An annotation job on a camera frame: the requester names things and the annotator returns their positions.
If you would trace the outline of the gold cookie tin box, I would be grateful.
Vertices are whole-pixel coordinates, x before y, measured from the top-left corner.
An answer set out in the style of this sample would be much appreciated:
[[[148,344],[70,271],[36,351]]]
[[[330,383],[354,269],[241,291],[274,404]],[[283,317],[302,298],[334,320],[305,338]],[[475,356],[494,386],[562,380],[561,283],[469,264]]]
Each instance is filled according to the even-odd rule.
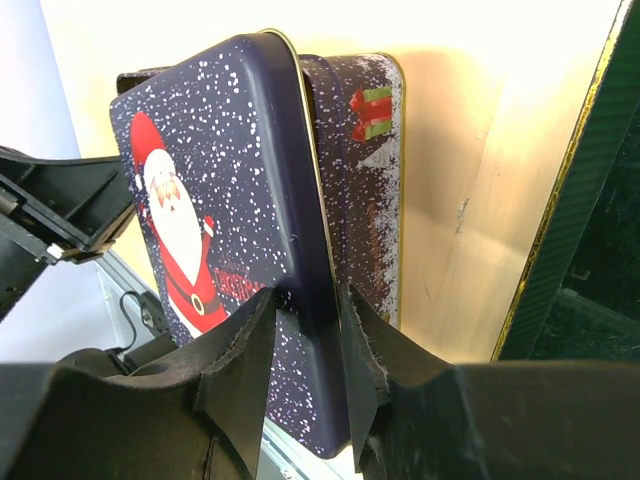
[[[320,171],[338,291],[355,285],[397,317],[403,78],[384,54],[324,58],[296,53]],[[168,67],[124,73],[117,96]]]

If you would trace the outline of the gold tin lid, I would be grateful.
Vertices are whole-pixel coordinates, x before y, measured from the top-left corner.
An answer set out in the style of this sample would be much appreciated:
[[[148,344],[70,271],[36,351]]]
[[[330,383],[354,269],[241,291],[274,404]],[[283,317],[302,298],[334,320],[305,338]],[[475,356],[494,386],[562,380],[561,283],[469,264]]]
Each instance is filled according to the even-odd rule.
[[[109,113],[174,340],[272,289],[267,417],[334,457],[349,440],[336,283],[292,45],[273,30],[233,36],[120,93]]]

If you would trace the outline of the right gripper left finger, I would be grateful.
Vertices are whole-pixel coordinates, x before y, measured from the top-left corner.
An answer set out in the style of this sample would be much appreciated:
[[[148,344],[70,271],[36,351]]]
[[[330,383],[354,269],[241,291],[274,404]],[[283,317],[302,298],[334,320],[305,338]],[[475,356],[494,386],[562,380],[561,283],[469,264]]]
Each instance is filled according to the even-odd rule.
[[[252,479],[275,343],[265,288],[223,324],[130,375],[1,368],[5,479]]]

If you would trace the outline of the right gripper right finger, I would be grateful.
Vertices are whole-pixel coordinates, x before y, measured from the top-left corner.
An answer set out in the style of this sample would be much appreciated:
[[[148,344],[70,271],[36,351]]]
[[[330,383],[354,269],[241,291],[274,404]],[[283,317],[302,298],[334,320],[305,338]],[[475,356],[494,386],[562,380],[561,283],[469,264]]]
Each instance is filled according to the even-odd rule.
[[[635,479],[639,368],[451,364],[350,285],[340,341],[354,466],[366,479]]]

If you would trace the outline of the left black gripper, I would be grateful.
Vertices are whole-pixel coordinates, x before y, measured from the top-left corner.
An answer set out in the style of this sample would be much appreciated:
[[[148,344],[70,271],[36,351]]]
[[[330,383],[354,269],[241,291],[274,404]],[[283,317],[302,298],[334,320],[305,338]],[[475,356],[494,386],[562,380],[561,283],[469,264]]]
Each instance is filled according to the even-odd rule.
[[[134,216],[118,156],[38,159],[1,148],[1,319],[49,266],[104,254]]]

